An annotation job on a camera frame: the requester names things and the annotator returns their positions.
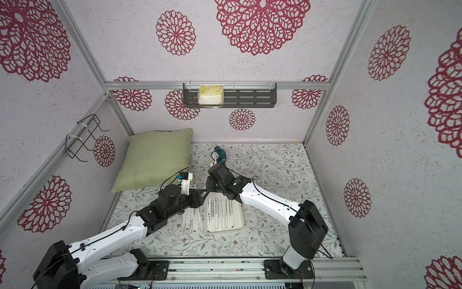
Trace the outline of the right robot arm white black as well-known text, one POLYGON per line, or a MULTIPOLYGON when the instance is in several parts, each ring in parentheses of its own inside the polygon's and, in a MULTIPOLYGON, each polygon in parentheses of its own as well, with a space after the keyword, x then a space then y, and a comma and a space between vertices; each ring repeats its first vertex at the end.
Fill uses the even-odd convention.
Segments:
POLYGON ((302 203, 289 201, 258 186, 251 178, 235 176, 229 168, 217 163, 208 169, 207 184, 210 191, 222 193, 231 201, 251 206, 270 215, 285 225, 289 234, 289 247, 280 263, 284 269, 297 270, 306 260, 314 259, 328 226, 317 206, 308 200, 302 203))

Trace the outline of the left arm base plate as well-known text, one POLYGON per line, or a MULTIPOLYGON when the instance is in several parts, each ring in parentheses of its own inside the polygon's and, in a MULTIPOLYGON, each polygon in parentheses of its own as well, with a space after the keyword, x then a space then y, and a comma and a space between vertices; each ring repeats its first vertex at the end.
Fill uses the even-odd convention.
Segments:
POLYGON ((165 281, 169 270, 169 261, 150 261, 149 264, 141 264, 135 272, 126 277, 130 281, 165 281))

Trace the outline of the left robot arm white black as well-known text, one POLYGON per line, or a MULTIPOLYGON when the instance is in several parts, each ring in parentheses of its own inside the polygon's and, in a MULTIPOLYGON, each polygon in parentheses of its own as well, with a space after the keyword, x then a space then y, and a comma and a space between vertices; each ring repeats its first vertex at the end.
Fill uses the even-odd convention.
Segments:
POLYGON ((186 195, 178 185, 168 185, 156 200, 132 212, 122 224, 80 242, 56 242, 49 247, 33 274, 32 287, 86 289, 113 279, 153 278, 153 267, 141 249, 132 249, 119 257, 106 256, 160 230, 169 218, 187 208, 201 207, 207 196, 204 189, 191 189, 186 195))

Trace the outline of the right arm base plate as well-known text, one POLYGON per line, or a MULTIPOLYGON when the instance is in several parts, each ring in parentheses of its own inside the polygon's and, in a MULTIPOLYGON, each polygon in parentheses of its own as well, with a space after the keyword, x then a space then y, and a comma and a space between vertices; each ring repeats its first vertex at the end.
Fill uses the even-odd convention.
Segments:
POLYGON ((282 259, 264 260, 264 273, 266 279, 314 279, 315 272, 310 260, 304 260, 297 269, 283 264, 282 259))

